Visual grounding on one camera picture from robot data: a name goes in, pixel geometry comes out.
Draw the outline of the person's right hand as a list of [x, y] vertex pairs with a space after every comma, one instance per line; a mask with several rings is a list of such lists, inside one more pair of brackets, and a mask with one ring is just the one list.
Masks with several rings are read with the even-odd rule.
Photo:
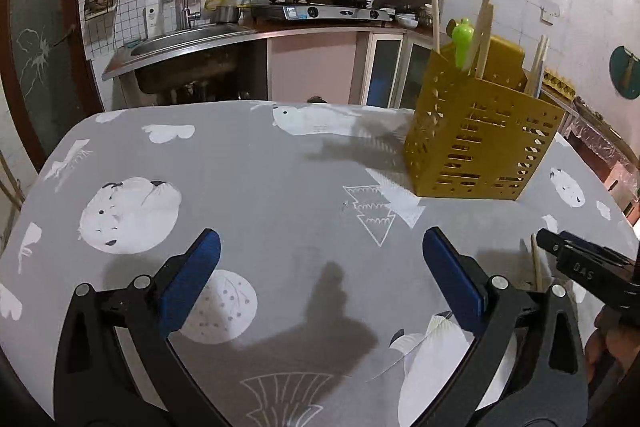
[[610, 307], [602, 308], [594, 327], [585, 347], [588, 381], [593, 380], [605, 353], [612, 355], [626, 374], [639, 353], [638, 329], [620, 324], [620, 314]]

